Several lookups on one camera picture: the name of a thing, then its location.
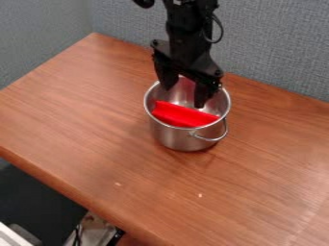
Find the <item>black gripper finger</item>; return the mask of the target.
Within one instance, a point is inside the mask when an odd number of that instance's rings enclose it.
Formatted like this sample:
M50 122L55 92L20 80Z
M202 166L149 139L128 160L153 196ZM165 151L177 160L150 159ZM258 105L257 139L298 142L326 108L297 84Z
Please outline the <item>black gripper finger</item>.
M170 90L177 84L179 73L175 70L173 59L161 51L153 53L154 69L158 81L166 90Z
M198 81L194 89L194 107L202 109L221 88L219 80Z

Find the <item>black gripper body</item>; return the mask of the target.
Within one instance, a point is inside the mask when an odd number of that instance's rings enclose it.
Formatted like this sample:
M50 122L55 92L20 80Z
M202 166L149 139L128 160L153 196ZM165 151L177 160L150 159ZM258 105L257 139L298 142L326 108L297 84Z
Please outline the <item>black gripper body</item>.
M213 26L223 30L214 10L218 0L162 0L167 11L169 40L155 39L153 50L165 53L174 62L179 75L193 81L214 81L223 72L210 56L211 46L223 37L213 39Z

